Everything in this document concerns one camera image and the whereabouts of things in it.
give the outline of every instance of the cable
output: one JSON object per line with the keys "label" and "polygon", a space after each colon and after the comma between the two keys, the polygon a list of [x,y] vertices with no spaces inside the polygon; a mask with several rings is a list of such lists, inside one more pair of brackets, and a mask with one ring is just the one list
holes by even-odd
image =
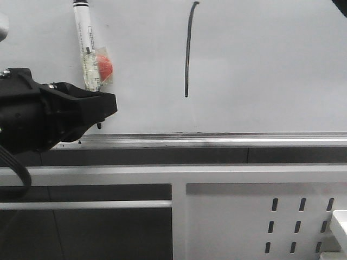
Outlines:
{"label": "cable", "polygon": [[31,176],[28,170],[3,146],[0,145],[0,160],[10,167],[23,183],[22,187],[0,189],[0,199],[16,199],[23,197],[31,187]]}

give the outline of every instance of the whiteboard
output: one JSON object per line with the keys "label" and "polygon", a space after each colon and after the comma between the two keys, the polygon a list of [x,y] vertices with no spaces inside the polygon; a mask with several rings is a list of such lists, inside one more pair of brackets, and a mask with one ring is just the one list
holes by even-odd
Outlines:
{"label": "whiteboard", "polygon": [[[119,112],[89,134],[347,132],[347,19],[331,0],[89,0]],[[2,0],[0,67],[83,87],[72,0]]]}

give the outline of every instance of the slot hole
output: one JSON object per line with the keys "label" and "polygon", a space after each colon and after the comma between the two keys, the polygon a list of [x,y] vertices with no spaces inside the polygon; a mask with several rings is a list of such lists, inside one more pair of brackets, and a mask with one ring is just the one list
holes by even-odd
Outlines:
{"label": "slot hole", "polygon": [[278,199],[273,199],[273,202],[272,202],[272,208],[271,208],[271,211],[272,212],[275,212],[277,211],[277,205],[278,205]]}
{"label": "slot hole", "polygon": [[325,233],[327,227],[327,221],[323,221],[322,228],[320,229],[320,233]]}
{"label": "slot hole", "polygon": [[322,247],[322,243],[321,242],[318,242],[317,243],[317,246],[316,246],[316,253],[319,253],[320,252],[320,248]]}
{"label": "slot hole", "polygon": [[300,207],[299,207],[300,212],[303,212],[305,210],[305,204],[306,204],[306,199],[305,198],[301,199]]}
{"label": "slot hole", "polygon": [[271,234],[273,232],[273,226],[275,224],[275,221],[270,221],[269,222],[269,229],[268,229],[268,233]]}
{"label": "slot hole", "polygon": [[333,198],[329,199],[329,203],[328,203],[328,205],[326,207],[326,210],[327,211],[331,211],[333,204],[334,204],[334,199]]}
{"label": "slot hole", "polygon": [[299,233],[300,232],[300,226],[301,226],[301,221],[297,221],[294,229],[294,233]]}
{"label": "slot hole", "polygon": [[297,242],[293,242],[291,245],[291,254],[295,253],[295,248],[297,247]]}
{"label": "slot hole", "polygon": [[270,242],[267,242],[267,243],[266,243],[266,246],[265,246],[265,253],[266,253],[266,254],[270,253],[270,247],[271,247],[271,243],[270,243]]}

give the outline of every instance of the drawn line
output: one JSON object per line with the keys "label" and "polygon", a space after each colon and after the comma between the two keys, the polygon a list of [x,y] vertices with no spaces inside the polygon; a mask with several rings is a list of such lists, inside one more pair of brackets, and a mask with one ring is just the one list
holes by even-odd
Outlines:
{"label": "drawn line", "polygon": [[200,2],[195,1],[190,10],[189,21],[188,21],[188,37],[187,37],[187,53],[185,57],[185,97],[189,95],[189,58],[190,58],[190,40],[191,40],[191,26],[193,24],[193,15],[195,7],[200,4]]}

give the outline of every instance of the white marker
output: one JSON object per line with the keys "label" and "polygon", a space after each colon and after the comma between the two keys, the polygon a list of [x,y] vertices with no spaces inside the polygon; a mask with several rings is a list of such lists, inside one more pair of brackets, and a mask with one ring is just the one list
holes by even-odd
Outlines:
{"label": "white marker", "polygon": [[95,54],[89,4],[87,0],[74,0],[73,7],[86,90],[99,91],[101,79]]}

